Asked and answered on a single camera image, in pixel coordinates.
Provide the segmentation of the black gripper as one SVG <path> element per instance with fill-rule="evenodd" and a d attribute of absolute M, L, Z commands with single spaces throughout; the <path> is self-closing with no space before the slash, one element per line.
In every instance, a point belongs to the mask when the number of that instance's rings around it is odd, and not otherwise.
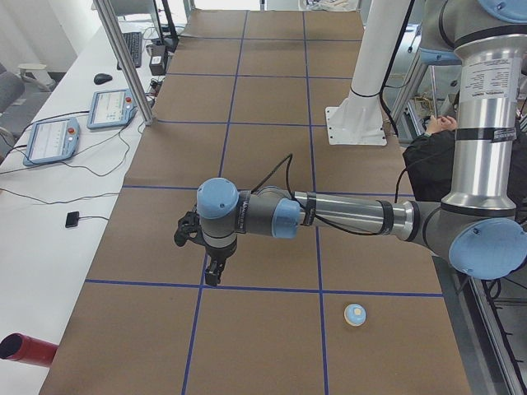
<path fill-rule="evenodd" d="M 229 244 L 221 248 L 206 247 L 210 263 L 205 269 L 204 281 L 208 286 L 218 286 L 221 283 L 222 271 L 225 268 L 226 260 L 235 253 L 236 248 L 236 244 Z"/>

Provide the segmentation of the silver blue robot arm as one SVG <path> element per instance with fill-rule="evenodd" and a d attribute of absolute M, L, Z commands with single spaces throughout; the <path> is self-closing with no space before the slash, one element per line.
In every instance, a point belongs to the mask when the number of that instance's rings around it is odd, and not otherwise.
<path fill-rule="evenodd" d="M 480 280 L 509 275 L 526 257 L 526 234 L 507 194 L 521 65 L 526 54 L 523 1 L 428 1 L 420 48 L 427 65 L 460 64 L 453 179 L 439 202 L 386 202 L 292 192 L 261 183 L 239 191 L 224 178 L 197 191 L 178 223 L 210 257 L 204 280 L 220 283 L 240 234 L 291 239 L 301 226 L 353 235 L 394 235 L 428 248 Z"/>

